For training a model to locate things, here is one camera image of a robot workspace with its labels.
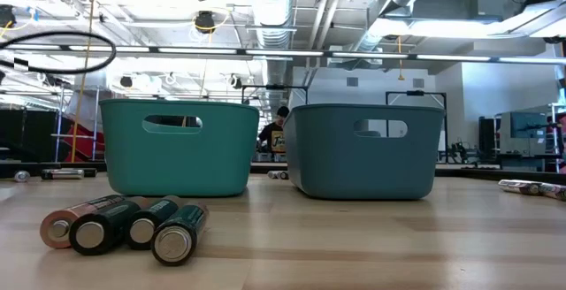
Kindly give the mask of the blue-grey plastic bin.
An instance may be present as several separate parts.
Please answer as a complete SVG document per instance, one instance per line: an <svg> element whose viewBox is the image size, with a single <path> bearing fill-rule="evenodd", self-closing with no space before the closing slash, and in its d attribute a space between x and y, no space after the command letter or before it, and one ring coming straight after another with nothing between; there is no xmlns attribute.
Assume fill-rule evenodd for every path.
<svg viewBox="0 0 566 290"><path fill-rule="evenodd" d="M439 108L319 103L285 123L287 169L306 195L326 200L418 200L432 191Z"/></svg>

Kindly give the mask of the person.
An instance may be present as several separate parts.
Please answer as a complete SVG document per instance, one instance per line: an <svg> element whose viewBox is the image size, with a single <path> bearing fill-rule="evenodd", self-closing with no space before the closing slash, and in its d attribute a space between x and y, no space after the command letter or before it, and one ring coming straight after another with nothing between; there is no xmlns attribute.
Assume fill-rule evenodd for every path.
<svg viewBox="0 0 566 290"><path fill-rule="evenodd" d="M284 154L286 152L283 125L289 112L286 106L278 108L274 121L265 126L258 135L258 149L262 148L265 143L266 151L269 153Z"/></svg>

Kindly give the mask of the long ceiling light strip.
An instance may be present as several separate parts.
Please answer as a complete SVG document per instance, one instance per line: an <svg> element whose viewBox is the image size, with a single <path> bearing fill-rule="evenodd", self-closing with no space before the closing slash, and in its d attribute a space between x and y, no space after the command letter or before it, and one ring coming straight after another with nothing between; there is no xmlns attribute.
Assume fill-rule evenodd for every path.
<svg viewBox="0 0 566 290"><path fill-rule="evenodd" d="M415 53L386 52L354 52L331 50L248 50L223 48L186 48L186 47L132 47L118 46L120 57L141 57L150 55L182 56L182 57L322 57L338 59L363 60L402 60L402 61L434 61L464 63L496 63L513 65L566 65L566 57L494 57L469 55L441 55Z"/></svg>

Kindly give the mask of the teal green plastic bin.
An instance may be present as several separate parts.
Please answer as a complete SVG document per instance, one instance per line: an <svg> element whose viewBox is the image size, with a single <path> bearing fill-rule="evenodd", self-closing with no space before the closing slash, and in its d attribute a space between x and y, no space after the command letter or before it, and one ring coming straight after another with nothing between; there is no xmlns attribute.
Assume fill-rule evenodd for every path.
<svg viewBox="0 0 566 290"><path fill-rule="evenodd" d="M258 109L237 103L100 103L111 188L123 195L223 197L248 183Z"/></svg>

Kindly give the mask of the black ceiling lamp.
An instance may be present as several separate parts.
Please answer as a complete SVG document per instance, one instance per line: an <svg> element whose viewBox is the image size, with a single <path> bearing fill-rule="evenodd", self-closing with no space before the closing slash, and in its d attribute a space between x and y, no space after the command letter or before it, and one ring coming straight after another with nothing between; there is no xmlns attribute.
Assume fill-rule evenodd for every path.
<svg viewBox="0 0 566 290"><path fill-rule="evenodd" d="M212 11L199 11L194 19L194 27L201 34L212 34L216 30L214 13Z"/></svg>
<svg viewBox="0 0 566 290"><path fill-rule="evenodd" d="M15 26L17 21L13 9L14 7L10 4L0 4L0 28Z"/></svg>

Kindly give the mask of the white rack with red bins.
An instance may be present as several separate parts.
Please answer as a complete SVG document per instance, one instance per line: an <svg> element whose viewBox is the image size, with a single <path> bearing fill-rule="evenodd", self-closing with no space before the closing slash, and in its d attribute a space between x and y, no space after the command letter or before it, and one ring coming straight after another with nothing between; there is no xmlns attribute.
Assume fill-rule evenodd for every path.
<svg viewBox="0 0 566 290"><path fill-rule="evenodd" d="M63 90L57 112L57 125L51 135L55 141L56 162L89 162L102 159L103 121L100 88L71 87Z"/></svg>

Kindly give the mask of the black computer tower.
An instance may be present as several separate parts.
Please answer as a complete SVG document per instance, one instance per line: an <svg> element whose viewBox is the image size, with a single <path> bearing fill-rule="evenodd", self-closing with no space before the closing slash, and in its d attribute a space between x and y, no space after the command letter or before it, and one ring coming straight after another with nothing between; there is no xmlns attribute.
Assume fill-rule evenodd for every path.
<svg viewBox="0 0 566 290"><path fill-rule="evenodd" d="M482 160L494 158L495 135L494 120L480 117L478 119L478 151Z"/></svg>

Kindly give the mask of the grey monitor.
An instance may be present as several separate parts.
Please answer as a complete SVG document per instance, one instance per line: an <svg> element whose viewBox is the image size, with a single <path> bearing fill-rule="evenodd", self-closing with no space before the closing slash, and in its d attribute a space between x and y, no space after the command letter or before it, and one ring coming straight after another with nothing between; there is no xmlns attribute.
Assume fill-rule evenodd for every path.
<svg viewBox="0 0 566 290"><path fill-rule="evenodd" d="M546 152L547 116L537 112L502 113L499 135L502 154L543 155Z"/></svg>

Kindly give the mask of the black cabinet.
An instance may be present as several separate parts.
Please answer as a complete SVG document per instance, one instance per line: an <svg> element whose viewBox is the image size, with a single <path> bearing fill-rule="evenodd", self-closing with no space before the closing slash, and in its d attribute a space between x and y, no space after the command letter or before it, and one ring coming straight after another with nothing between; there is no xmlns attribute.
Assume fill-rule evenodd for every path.
<svg viewBox="0 0 566 290"><path fill-rule="evenodd" d="M22 162L52 162L56 112L0 110L0 148Z"/></svg>

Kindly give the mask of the black aluminium table frame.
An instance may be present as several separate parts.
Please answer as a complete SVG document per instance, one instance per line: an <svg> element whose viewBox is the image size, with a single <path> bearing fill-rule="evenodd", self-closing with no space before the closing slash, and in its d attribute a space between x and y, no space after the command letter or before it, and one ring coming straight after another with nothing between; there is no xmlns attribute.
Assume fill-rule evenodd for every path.
<svg viewBox="0 0 566 290"><path fill-rule="evenodd" d="M0 163L0 179L12 178L18 171L29 172L32 176L39 176L44 169L97 169L98 172L106 172L105 162L88 163ZM552 172L516 172L507 170L495 170L486 168L455 168L454 164L438 164L436 177L501 180L520 179L554 183L566 186L566 174Z"/></svg>

